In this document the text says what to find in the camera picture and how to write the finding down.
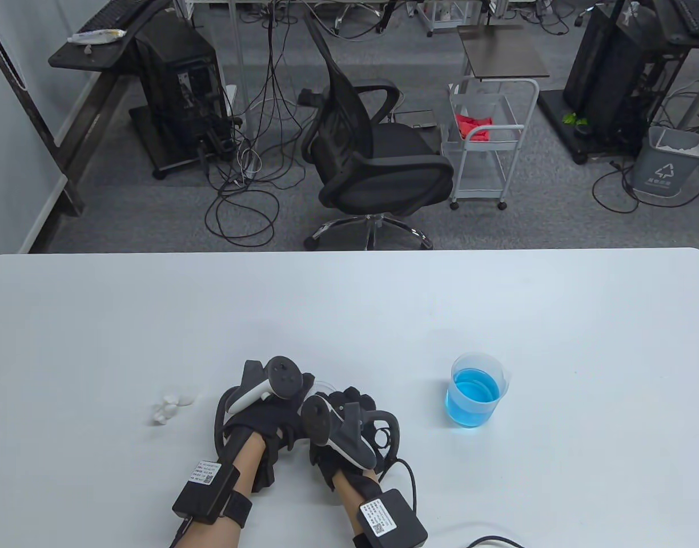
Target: floor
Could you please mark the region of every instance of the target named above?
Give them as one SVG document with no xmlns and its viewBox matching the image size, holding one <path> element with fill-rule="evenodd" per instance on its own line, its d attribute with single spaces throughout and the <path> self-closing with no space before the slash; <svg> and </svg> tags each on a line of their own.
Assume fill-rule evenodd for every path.
<svg viewBox="0 0 699 548">
<path fill-rule="evenodd" d="M 568 8 L 561 5 L 562 13 Z M 216 45 L 225 63 L 232 63 L 229 15 L 225 10 L 209 11 L 214 22 Z M 551 73 L 540 81 L 543 89 L 561 88 L 576 55 L 585 30 L 572 25 L 575 15 L 566 19 L 569 34 L 553 36 L 539 26 L 527 27 L 532 41 Z M 371 15 L 353 11 L 343 34 L 367 28 Z M 286 26 L 279 29 L 282 39 Z M 263 83 L 266 71 L 266 31 L 260 24 L 242 23 L 250 93 Z M 408 18 L 399 10 L 383 35 L 367 34 L 368 42 L 352 43 L 328 38 L 339 66 L 350 78 L 389 78 L 406 94 L 403 109 L 431 108 L 443 115 L 443 84 L 459 74 L 461 44 L 455 32 L 425 36 L 418 18 Z M 279 65 L 279 79 L 285 90 L 292 85 L 297 91 L 321 88 L 327 83 L 326 68 L 303 24 L 290 27 L 285 65 Z M 235 66 L 224 67 L 227 81 L 235 81 Z M 699 78 L 699 51 L 688 58 L 674 87 Z M 289 98 L 293 91 L 287 91 Z M 79 219 L 66 219 L 51 241 L 54 253 L 159 252 L 159 251 L 239 251 L 240 248 L 211 235 L 205 228 L 206 209 L 214 199 L 200 170 L 187 170 L 165 180 L 151 177 L 151 164 L 140 146 L 128 117 L 128 108 L 144 103 L 138 83 L 134 83 L 110 123 L 107 135 L 80 185 L 86 211 Z M 671 115 L 687 107 L 686 99 L 671 102 Z M 264 143 L 279 138 L 278 124 L 271 126 Z M 270 155 L 263 158 L 264 169 L 276 165 Z M 659 209 L 642 206 L 631 215 L 617 215 L 601 208 L 590 195 L 590 186 L 598 176 L 611 170 L 608 161 L 574 164 L 559 143 L 545 118 L 535 112 L 527 141 L 521 154 L 509 207 L 498 211 L 490 201 L 464 201 L 451 211 L 448 204 L 423 208 L 408 219 L 425 231 L 439 249 L 506 249 L 506 248 L 600 248 L 692 246 L 699 248 L 699 199 L 682 209 Z M 297 181 L 302 170 L 295 167 L 281 182 Z M 699 186 L 689 180 L 683 196 Z M 306 179 L 291 190 L 273 191 L 279 199 L 280 212 L 273 239 L 258 248 L 266 251 L 296 251 L 303 239 L 321 223 L 338 217 L 318 201 L 321 182 L 309 166 Z M 625 208 L 627 198 L 610 178 L 600 186 L 606 203 Z M 267 195 L 246 196 L 245 203 L 266 211 L 275 211 Z M 234 235 L 260 227 L 260 219 L 239 209 L 225 209 L 222 224 Z M 363 229 L 347 227 L 323 239 L 321 249 L 358 249 L 363 245 Z M 244 240 L 248 243 L 258 239 Z M 379 248 L 415 248 L 411 237 L 383 230 Z"/>
</svg>

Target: white wall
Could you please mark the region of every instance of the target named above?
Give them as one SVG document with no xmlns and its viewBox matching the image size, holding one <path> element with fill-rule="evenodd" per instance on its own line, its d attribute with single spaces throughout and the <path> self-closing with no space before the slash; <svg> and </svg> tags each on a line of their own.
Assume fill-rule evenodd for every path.
<svg viewBox="0 0 699 548">
<path fill-rule="evenodd" d="M 107 0 L 0 0 L 0 40 L 60 144 L 98 73 L 52 68 L 47 58 Z"/>
<path fill-rule="evenodd" d="M 29 250 L 64 185 L 0 72 L 0 253 Z"/>
</svg>

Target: gray trash bin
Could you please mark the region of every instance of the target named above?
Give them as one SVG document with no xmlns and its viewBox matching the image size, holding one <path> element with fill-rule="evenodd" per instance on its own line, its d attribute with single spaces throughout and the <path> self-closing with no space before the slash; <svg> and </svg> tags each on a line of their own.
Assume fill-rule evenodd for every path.
<svg viewBox="0 0 699 548">
<path fill-rule="evenodd" d="M 629 184 L 637 191 L 671 198 L 699 165 L 699 135 L 652 126 Z"/>
</svg>

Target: recycling symbol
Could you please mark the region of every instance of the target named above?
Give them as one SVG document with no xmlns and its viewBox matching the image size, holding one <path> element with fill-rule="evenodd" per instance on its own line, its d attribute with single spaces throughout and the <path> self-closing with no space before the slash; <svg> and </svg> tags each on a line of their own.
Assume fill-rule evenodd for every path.
<svg viewBox="0 0 699 548">
<path fill-rule="evenodd" d="M 654 173 L 660 179 L 666 179 L 667 177 L 674 177 L 674 166 L 671 164 L 667 164 L 663 167 L 660 167 L 660 169 L 658 169 Z"/>
</svg>

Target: white cotton ball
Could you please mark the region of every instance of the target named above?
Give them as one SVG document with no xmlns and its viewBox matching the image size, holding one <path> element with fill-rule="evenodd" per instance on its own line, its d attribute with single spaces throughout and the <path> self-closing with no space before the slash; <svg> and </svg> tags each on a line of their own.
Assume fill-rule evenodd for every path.
<svg viewBox="0 0 699 548">
<path fill-rule="evenodd" d="M 166 418 L 172 418 L 176 414 L 177 414 L 177 405 L 166 404 L 164 407 L 162 407 L 162 415 L 164 415 Z"/>
<path fill-rule="evenodd" d="M 164 416 L 162 409 L 156 410 L 156 412 L 154 412 L 154 415 L 152 415 L 151 418 L 153 418 L 154 422 L 156 422 L 158 425 L 167 424 L 167 417 Z"/>
<path fill-rule="evenodd" d="M 196 388 L 183 388 L 179 392 L 179 401 L 177 405 L 180 407 L 185 407 L 185 405 L 192 405 L 198 398 L 198 391 Z"/>
<path fill-rule="evenodd" d="M 172 394 L 172 392 L 167 392 L 162 396 L 162 401 L 165 405 L 177 405 L 179 404 L 179 397 Z"/>
</svg>

